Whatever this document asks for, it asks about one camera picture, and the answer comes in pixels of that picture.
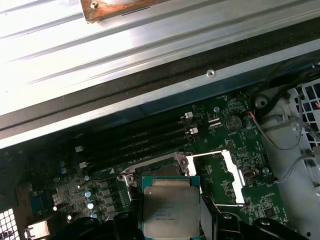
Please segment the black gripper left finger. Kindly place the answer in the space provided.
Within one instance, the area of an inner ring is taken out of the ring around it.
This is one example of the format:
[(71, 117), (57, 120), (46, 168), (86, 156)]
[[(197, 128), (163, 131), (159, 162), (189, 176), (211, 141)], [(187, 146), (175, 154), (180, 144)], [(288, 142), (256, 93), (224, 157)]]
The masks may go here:
[(143, 240), (141, 230), (142, 199), (133, 199), (129, 210), (116, 213), (104, 223), (82, 217), (56, 233), (52, 240)]

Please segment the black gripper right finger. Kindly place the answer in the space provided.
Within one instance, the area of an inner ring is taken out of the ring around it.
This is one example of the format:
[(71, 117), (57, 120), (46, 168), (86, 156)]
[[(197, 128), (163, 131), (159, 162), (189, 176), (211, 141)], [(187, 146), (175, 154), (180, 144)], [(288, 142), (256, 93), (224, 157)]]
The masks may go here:
[(233, 213), (220, 211), (204, 194), (200, 196), (200, 227), (207, 240), (307, 239), (271, 218), (258, 218), (252, 225), (247, 224)]

